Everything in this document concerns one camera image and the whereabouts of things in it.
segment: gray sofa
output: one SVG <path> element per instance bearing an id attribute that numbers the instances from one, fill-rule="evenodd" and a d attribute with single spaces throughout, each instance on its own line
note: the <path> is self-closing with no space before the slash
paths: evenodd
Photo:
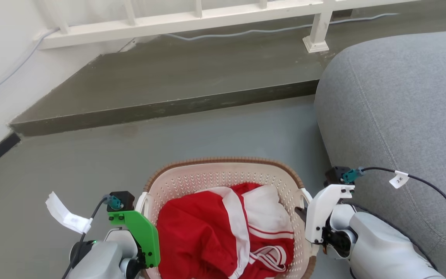
<path id="1" fill-rule="evenodd" d="M 446 32 L 383 38 L 339 53 L 317 86 L 315 107 L 331 164 L 407 172 L 446 193 Z M 446 201 L 410 180 L 370 171 L 354 202 L 408 233 L 446 276 Z"/>

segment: red clothing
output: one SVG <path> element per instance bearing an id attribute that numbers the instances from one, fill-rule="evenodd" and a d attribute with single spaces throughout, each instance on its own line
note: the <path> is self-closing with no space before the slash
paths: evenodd
<path id="1" fill-rule="evenodd" d="M 274 186 L 214 187 L 170 200 L 157 229 L 163 279 L 265 279 L 292 262 L 292 225 Z"/>

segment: concrete floor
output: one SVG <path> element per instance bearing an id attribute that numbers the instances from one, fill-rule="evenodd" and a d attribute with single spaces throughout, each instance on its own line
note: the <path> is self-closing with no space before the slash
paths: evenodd
<path id="1" fill-rule="evenodd" d="M 251 156 L 288 164 L 317 193 L 329 159 L 313 98 L 25 138 L 0 159 L 0 278 L 58 278 L 66 269 L 80 235 L 48 213 L 51 191 L 87 216 L 103 194 L 140 196 L 152 173 L 172 161 Z M 103 239 L 110 228 L 101 208 L 87 239 Z M 348 264 L 320 255 L 313 278 L 348 279 Z"/>

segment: plastic basket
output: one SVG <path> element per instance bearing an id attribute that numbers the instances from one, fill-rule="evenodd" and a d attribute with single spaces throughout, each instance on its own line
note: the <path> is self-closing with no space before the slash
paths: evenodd
<path id="1" fill-rule="evenodd" d="M 305 191 L 299 176 L 278 161 L 249 157 L 217 157 L 193 159 L 172 163 L 157 171 L 147 182 L 135 210 L 156 225 L 163 205 L 173 198 L 192 194 L 198 190 L 243 182 L 273 185 L 278 190 L 280 203 L 285 207 L 294 231 L 294 255 L 287 272 L 278 279 L 308 279 L 316 264 L 317 245 L 305 239 L 304 222 L 294 212 L 304 208 Z M 143 273 L 145 278 L 162 279 L 158 268 Z"/>

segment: concrete step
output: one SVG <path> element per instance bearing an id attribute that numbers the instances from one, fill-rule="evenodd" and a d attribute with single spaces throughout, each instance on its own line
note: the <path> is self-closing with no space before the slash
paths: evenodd
<path id="1" fill-rule="evenodd" d="M 315 93 L 329 61 L 357 43 L 393 35 L 446 31 L 446 1 L 425 0 L 356 9 L 373 21 L 330 25 L 330 50 L 307 53 L 309 28 L 183 41 L 158 36 L 127 52 L 99 56 L 18 116 L 20 136 L 40 136 L 200 112 Z M 312 16 L 184 32 L 184 37 L 279 29 Z"/>

